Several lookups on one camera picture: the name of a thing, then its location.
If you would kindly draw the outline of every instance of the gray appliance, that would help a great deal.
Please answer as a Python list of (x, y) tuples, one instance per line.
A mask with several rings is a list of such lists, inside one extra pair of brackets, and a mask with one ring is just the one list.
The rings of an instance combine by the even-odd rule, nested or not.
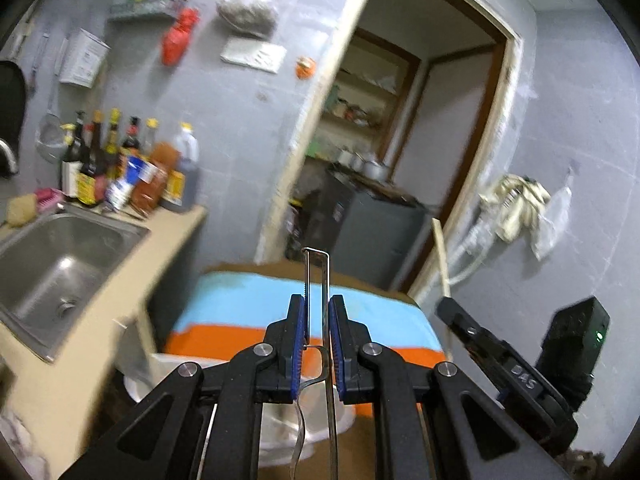
[(328, 171), (303, 246), (328, 252), (333, 272), (389, 290), (427, 215), (413, 198)]

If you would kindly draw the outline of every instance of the sponge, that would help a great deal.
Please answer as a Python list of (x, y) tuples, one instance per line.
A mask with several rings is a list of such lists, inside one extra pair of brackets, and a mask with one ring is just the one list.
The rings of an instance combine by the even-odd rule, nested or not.
[(22, 227), (38, 215), (38, 200), (35, 193), (16, 196), (6, 205), (6, 222), (11, 227)]

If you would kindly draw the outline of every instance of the faucet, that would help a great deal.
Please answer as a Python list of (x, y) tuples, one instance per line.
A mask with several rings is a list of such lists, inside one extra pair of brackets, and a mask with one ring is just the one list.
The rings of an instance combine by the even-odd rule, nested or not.
[(11, 149), (11, 146), (9, 146), (4, 139), (0, 139), (0, 151), (2, 151), (6, 157), (9, 173), (18, 173), (18, 159), (15, 156), (14, 150)]

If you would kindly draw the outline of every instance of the orange round object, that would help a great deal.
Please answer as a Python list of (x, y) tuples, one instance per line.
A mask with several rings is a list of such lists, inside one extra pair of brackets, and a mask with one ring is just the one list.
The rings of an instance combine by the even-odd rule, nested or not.
[(309, 79), (316, 73), (316, 62), (310, 57), (300, 56), (296, 63), (296, 76), (298, 79)]

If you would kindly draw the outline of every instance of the light blue stripe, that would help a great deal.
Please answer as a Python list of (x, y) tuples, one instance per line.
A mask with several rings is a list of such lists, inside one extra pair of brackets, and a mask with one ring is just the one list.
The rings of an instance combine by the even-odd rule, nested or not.
[[(442, 350), (419, 308), (343, 286), (332, 286), (330, 292), (344, 296), (349, 319), (364, 323), (373, 341), (395, 348)], [(265, 328), (286, 317), (292, 294), (304, 294), (302, 282), (247, 272), (211, 272), (198, 280), (174, 332), (208, 324)], [(320, 285), (312, 284), (311, 335), (314, 337), (322, 337), (321, 301)]]

